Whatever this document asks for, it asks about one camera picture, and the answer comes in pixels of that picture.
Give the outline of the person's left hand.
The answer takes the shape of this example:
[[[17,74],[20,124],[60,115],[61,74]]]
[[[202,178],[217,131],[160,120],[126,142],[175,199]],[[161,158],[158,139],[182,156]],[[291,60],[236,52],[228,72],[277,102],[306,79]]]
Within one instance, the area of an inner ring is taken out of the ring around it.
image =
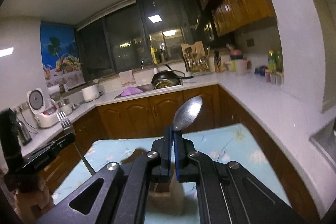
[[[35,223],[55,206],[44,178],[38,176],[37,179],[35,190],[29,193],[17,190],[14,196],[15,212],[23,223]]]

